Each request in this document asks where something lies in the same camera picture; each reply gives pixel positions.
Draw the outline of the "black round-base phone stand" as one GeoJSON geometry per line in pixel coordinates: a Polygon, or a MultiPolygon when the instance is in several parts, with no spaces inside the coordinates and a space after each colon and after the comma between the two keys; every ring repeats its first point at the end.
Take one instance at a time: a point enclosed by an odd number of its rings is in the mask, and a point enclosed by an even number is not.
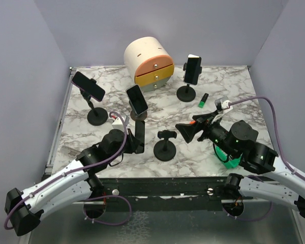
{"type": "Polygon", "coordinates": [[[176,139],[177,133],[175,131],[163,130],[158,131],[157,137],[160,141],[154,145],[154,156],[162,162],[172,160],[176,155],[176,147],[169,139],[176,139]]]}

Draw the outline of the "purple-edged black phone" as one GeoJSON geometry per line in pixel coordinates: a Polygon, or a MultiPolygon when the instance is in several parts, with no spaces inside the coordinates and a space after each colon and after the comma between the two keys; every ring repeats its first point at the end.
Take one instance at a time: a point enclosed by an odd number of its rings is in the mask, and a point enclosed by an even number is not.
{"type": "Polygon", "coordinates": [[[71,81],[76,87],[88,93],[92,98],[101,102],[105,95],[105,90],[98,86],[92,79],[77,71],[71,81]]]}

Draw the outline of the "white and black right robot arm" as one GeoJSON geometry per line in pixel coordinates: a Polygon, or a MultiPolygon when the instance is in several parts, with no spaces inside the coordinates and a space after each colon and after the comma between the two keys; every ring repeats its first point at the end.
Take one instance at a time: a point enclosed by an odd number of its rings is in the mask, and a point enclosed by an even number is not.
{"type": "Polygon", "coordinates": [[[243,120],[235,122],[230,130],[220,124],[218,112],[194,115],[191,124],[176,124],[186,143],[201,132],[197,139],[209,139],[246,171],[263,175],[277,185],[257,182],[246,176],[231,173],[223,186],[224,195],[234,199],[239,196],[257,197],[273,201],[298,211],[305,218],[305,173],[289,163],[270,147],[257,142],[258,131],[243,120]]]}

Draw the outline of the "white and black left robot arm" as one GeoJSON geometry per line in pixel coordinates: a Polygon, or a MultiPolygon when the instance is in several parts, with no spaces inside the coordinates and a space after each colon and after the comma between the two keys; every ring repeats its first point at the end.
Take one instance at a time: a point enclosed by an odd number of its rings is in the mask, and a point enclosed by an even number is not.
{"type": "Polygon", "coordinates": [[[112,166],[123,154],[144,152],[145,133],[112,129],[102,141],[84,149],[72,162],[42,182],[7,193],[4,222],[6,230],[17,236],[34,230],[52,213],[78,201],[95,201],[106,196],[96,174],[112,166]]]}

